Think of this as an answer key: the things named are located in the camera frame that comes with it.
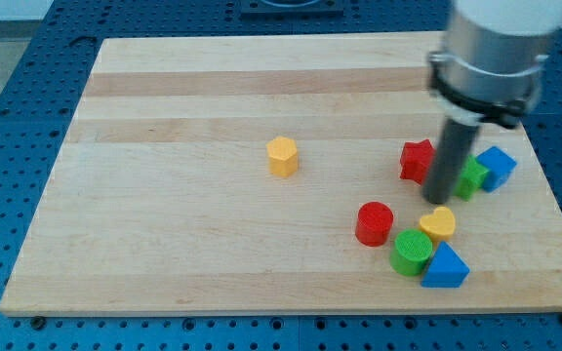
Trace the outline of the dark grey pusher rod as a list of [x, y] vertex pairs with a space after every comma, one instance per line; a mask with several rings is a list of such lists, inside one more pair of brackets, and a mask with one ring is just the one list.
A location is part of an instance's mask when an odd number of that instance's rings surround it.
[[455, 193], [468, 155], [478, 135], [478, 125], [468, 126], [447, 118], [421, 187], [430, 204], [446, 204]]

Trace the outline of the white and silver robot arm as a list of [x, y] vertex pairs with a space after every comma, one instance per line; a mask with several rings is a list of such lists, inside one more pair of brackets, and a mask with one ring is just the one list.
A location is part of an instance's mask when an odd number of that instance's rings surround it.
[[421, 189], [432, 204], [454, 194], [480, 127], [515, 129], [538, 104], [562, 0], [454, 0], [428, 88], [445, 114]]

